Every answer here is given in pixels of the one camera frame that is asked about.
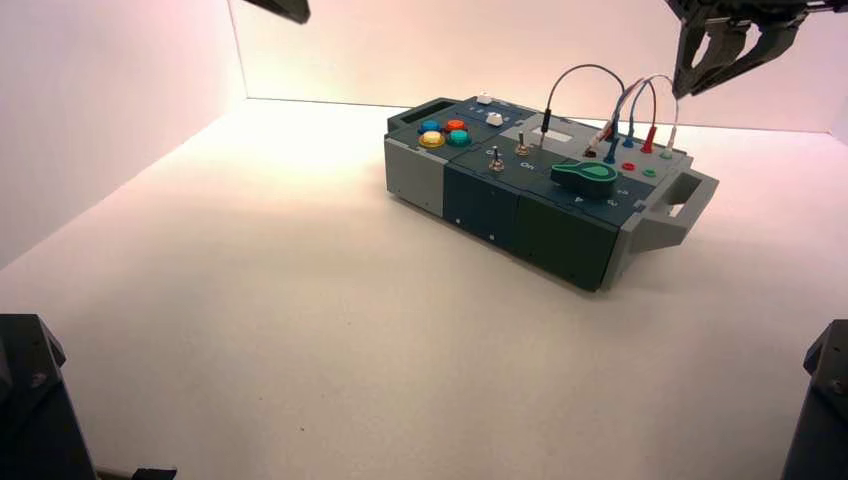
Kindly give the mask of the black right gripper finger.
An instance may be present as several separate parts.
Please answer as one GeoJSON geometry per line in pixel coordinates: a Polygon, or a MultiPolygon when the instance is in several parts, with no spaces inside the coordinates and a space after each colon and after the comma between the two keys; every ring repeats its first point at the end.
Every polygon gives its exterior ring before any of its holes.
{"type": "Polygon", "coordinates": [[[704,93],[777,59],[793,45],[798,31],[798,27],[762,30],[751,50],[739,58],[734,58],[732,62],[712,67],[692,88],[692,93],[704,93]]]}
{"type": "Polygon", "coordinates": [[[681,24],[674,71],[673,93],[677,99],[699,95],[709,89],[715,51],[705,19],[681,24]]]}

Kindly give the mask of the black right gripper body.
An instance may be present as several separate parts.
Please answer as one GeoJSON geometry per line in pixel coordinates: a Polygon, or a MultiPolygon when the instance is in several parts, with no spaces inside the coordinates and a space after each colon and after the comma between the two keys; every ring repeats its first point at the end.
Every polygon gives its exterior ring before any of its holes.
{"type": "Polygon", "coordinates": [[[762,29],[796,28],[813,13],[829,11],[828,1],[667,0],[666,5],[688,29],[712,25],[754,24],[762,29]]]}

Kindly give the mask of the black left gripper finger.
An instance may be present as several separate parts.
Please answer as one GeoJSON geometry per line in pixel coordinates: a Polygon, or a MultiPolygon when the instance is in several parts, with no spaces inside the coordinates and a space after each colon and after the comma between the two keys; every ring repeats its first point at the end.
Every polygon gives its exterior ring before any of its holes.
{"type": "Polygon", "coordinates": [[[311,17],[308,0],[245,0],[266,12],[297,24],[306,24],[311,17]]]}

